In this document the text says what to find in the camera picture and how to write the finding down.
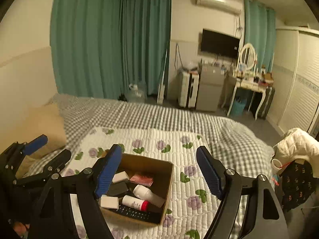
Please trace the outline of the person's hand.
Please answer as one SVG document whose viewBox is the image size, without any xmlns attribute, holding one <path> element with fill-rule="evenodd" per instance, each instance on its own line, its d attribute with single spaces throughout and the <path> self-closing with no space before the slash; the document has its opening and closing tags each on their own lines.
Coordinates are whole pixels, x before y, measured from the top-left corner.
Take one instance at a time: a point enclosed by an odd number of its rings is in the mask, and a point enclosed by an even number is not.
<svg viewBox="0 0 319 239">
<path fill-rule="evenodd" d="M 20 238 L 28 238 L 29 228 L 30 228 L 29 224 L 23 224 L 20 222 L 15 222 L 13 225 L 14 231 Z"/>
</svg>

